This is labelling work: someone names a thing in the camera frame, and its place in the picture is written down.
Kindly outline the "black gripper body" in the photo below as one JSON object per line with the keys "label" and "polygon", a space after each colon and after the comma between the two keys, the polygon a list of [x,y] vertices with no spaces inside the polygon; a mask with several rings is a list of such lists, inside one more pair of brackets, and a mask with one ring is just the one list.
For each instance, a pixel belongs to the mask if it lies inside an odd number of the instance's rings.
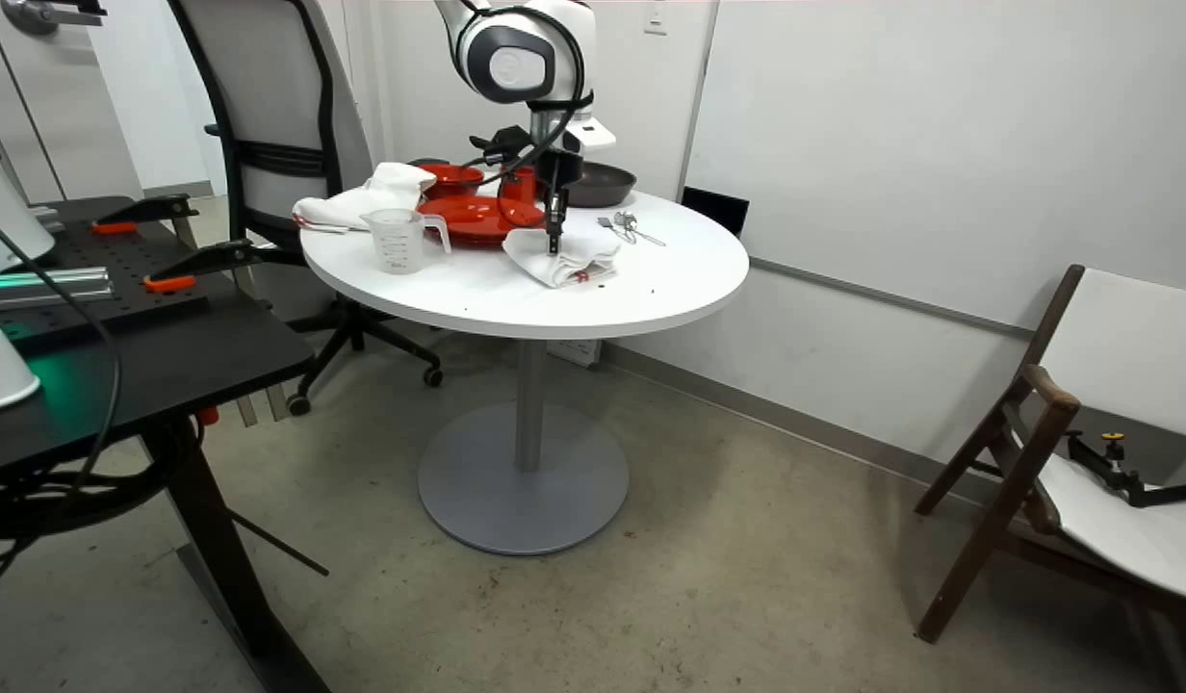
{"label": "black gripper body", "polygon": [[544,152],[535,157],[535,199],[544,208],[544,218],[556,218],[556,211],[568,199],[568,188],[578,182],[583,175],[583,145],[578,143],[564,143],[559,152]]}

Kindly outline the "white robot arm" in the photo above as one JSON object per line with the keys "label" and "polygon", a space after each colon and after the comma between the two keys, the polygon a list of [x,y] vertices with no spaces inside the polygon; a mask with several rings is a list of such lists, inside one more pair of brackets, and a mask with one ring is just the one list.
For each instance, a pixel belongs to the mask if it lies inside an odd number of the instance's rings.
{"label": "white robot arm", "polygon": [[578,120],[592,107],[589,0],[437,0],[448,53],[466,90],[491,103],[532,113],[526,163],[541,168],[547,250],[564,250],[570,185],[589,137]]}

